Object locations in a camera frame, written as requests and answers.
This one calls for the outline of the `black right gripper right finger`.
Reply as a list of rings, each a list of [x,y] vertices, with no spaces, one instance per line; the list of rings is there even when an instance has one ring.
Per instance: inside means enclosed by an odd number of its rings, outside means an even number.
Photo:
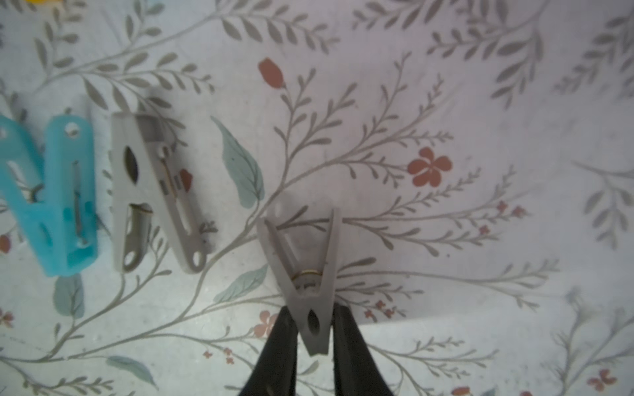
[[[393,396],[348,306],[335,304],[333,334],[335,394]]]

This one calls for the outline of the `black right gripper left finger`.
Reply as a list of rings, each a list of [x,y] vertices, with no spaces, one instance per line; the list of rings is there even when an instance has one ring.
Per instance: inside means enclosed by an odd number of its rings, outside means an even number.
[[[240,396],[294,396],[297,385],[298,328],[283,307]]]

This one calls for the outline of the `grey clothespin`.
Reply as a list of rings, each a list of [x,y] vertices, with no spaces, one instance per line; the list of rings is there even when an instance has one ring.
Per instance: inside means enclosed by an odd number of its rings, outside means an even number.
[[[326,355],[330,349],[330,328],[335,305],[338,272],[338,241],[342,216],[333,209],[325,246],[312,267],[302,264],[288,239],[269,219],[256,224],[258,238],[286,307],[295,321],[307,352]]]
[[[117,113],[111,118],[111,132],[115,269],[122,273],[137,269],[154,225],[163,230],[186,273],[202,272],[206,251],[159,119]]]

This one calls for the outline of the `teal clothespin pair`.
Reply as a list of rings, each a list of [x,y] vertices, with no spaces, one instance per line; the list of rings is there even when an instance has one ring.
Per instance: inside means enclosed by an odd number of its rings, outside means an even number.
[[[72,277],[97,259],[93,129],[58,115],[39,151],[27,129],[1,118],[1,195],[48,277]]]

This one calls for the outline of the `yellow clothespin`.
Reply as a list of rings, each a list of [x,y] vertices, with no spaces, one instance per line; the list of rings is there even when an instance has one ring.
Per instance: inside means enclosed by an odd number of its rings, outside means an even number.
[[[50,3],[50,2],[59,2],[59,0],[26,0],[28,3],[32,4],[42,4],[42,3]]]

